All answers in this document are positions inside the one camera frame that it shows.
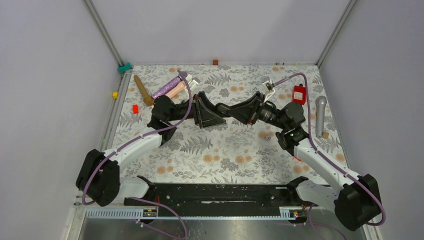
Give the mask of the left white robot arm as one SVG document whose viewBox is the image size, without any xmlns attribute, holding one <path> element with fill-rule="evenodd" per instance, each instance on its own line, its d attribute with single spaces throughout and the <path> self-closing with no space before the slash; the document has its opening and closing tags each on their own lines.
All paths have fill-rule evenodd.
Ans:
<svg viewBox="0 0 424 240">
<path fill-rule="evenodd" d="M 143 154 L 164 145 L 177 130 L 176 121 L 194 119 L 200 128 L 224 124 L 226 110 L 222 104 L 212 104 L 201 91 L 187 101 L 175 104 L 168 96 L 154 100 L 151 120 L 143 133 L 128 142 L 104 152 L 89 151 L 84 159 L 76 180 L 76 187 L 82 191 L 83 205 L 97 203 L 104 207 L 122 193 L 120 174 Z"/>
</svg>

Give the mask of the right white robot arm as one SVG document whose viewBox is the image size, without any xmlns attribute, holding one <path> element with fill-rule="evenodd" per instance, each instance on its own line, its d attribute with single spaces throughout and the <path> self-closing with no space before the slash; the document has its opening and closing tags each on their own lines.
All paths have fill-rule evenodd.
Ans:
<svg viewBox="0 0 424 240">
<path fill-rule="evenodd" d="M 378 215 L 381 215 L 382 222 L 385 221 L 377 180 L 370 174 L 361 176 L 343 167 L 318 148 L 311 132 L 302 128 L 306 118 L 300 103 L 290 102 L 278 109 L 273 103 L 264 101 L 263 94 L 257 92 L 250 99 L 232 106 L 218 103 L 215 109 L 221 117 L 234 118 L 243 124 L 263 121 L 281 128 L 281 132 L 275 134 L 280 147 L 305 162 L 328 183 L 329 186 L 325 187 L 298 178 L 296 187 L 286 193 L 291 205 L 299 206 L 304 201 L 314 203 L 333 212 L 350 231 L 370 224 Z"/>
</svg>

